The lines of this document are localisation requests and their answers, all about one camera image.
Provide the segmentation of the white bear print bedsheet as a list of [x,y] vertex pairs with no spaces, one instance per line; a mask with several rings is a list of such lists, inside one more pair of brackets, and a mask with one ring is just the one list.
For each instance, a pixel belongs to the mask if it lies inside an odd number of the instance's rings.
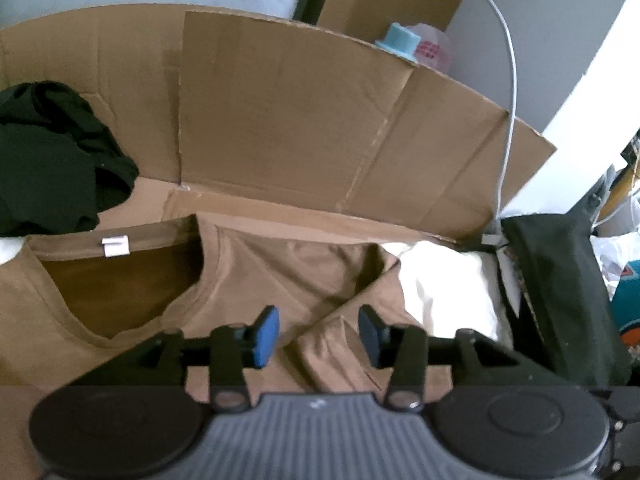
[[440,338],[470,328],[507,347],[513,344],[498,279],[498,262],[487,252],[456,252],[427,240],[385,243],[400,261],[406,311]]

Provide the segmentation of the black bag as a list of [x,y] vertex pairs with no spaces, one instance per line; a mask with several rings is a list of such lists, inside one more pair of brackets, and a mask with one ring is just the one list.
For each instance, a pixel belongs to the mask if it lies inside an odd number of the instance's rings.
[[508,316],[514,350],[582,386],[624,386],[631,360],[612,318],[584,214],[506,218],[502,230],[524,281]]

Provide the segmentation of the black clothing pile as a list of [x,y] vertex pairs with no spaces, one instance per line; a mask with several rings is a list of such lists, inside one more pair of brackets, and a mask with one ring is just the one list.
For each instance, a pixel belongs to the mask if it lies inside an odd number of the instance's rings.
[[139,168],[66,84],[1,91],[1,235],[91,231],[126,202]]

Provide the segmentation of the blue capped plastic bottle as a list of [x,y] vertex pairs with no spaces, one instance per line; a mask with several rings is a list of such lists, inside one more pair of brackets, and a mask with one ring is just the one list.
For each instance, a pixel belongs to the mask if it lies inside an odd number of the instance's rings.
[[450,41],[443,32],[431,25],[419,23],[405,26],[395,22],[390,24],[385,36],[374,44],[398,58],[443,74],[448,73],[451,66]]

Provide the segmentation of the teal orange package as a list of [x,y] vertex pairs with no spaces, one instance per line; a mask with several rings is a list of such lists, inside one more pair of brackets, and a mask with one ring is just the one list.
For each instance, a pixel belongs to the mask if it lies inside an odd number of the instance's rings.
[[639,261],[629,261],[620,276],[611,301],[614,322],[627,347],[639,350],[640,280]]

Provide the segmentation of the brown cardboard box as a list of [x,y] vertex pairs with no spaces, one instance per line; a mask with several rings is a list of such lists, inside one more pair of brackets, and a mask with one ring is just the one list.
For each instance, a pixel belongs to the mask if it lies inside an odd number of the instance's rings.
[[437,70],[205,6],[97,6],[3,29],[2,86],[38,80],[83,96],[139,167],[105,229],[206,211],[285,237],[464,240],[554,151]]

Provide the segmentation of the brown printed t-shirt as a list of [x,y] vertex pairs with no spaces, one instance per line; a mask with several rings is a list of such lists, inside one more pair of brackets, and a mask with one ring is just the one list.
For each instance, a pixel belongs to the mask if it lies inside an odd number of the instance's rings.
[[377,244],[279,240],[190,216],[125,230],[127,255],[107,257],[103,234],[26,238],[1,268],[1,474],[35,479],[29,414],[64,386],[164,330],[205,337],[280,312],[263,370],[266,392],[383,394],[390,374],[369,363],[358,335],[368,304],[388,324],[410,322],[400,263]]

